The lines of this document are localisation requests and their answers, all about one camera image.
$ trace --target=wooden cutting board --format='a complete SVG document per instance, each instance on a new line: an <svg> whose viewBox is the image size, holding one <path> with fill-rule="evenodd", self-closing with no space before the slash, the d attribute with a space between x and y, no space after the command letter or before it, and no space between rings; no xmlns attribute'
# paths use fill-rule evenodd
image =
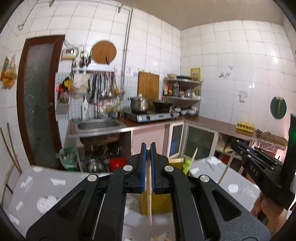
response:
<svg viewBox="0 0 296 241"><path fill-rule="evenodd" d="M139 72L138 94L144 98L158 100L159 75L146 72Z"/></svg>

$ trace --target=pot lid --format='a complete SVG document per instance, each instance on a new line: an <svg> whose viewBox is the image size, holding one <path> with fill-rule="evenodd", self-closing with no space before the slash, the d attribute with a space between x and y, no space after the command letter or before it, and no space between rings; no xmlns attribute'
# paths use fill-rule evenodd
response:
<svg viewBox="0 0 296 241"><path fill-rule="evenodd" d="M148 101L148 99L142 97L142 94L138 94L138 96L131 97L132 100L140 100L140 101Z"/></svg>

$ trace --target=wooden door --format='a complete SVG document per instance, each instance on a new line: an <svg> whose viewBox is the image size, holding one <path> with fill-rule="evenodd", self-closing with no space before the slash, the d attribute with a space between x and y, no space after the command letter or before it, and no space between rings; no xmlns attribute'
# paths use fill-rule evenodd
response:
<svg viewBox="0 0 296 241"><path fill-rule="evenodd" d="M139 72L138 94L144 98L158 100L159 75L146 72Z"/></svg>
<svg viewBox="0 0 296 241"><path fill-rule="evenodd" d="M17 81L17 116L31 165L61 169L55 154L61 149L55 118L55 73L65 36L27 39Z"/></svg>

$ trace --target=plastic bag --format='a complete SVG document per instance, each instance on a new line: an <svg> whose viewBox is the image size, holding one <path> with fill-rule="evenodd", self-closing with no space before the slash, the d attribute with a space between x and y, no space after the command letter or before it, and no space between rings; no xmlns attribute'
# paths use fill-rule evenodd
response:
<svg viewBox="0 0 296 241"><path fill-rule="evenodd" d="M59 160L67 171L77 171L77 157L74 147L63 148L59 152Z"/></svg>

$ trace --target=tiled wall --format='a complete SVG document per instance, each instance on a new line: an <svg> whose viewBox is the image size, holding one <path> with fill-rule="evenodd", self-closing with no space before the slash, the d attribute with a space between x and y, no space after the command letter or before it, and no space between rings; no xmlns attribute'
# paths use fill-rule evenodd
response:
<svg viewBox="0 0 296 241"><path fill-rule="evenodd" d="M229 21L181 31L181 74L202 67L200 115L288 137L290 113L296 113L296 67L284 28L268 22ZM220 78L221 72L230 73ZM245 102L239 91L246 91ZM270 102L283 97L286 116L275 119Z"/></svg>
<svg viewBox="0 0 296 241"><path fill-rule="evenodd" d="M65 34L66 40L80 49L86 46L90 50L92 45L102 39L112 41L117 49L115 65L118 74L122 69L123 47L128 21L129 7L124 6L120 13L115 1L55 1L52 7L49 3L38 3L28 17L21 31L22 24L36 0L24 0L12 14L5 28L0 34L0 61L5 56L16 55L16 65L19 61L25 40L43 35ZM160 19L138 9L134 10L130 43L127 59L127 75L125 89L128 96L137 91L137 77L133 72L138 69L160 74L160 79L169 72L180 73L180 31ZM69 72L71 61L61 61L59 72ZM10 123L12 139L21 166L26 168L28 160L22 145L17 121L16 84L10 90L0 90L0 126L7 133L6 122ZM59 127L65 129L67 120L59 122ZM1 171L0 181L4 178L9 163L4 144L0 145Z"/></svg>

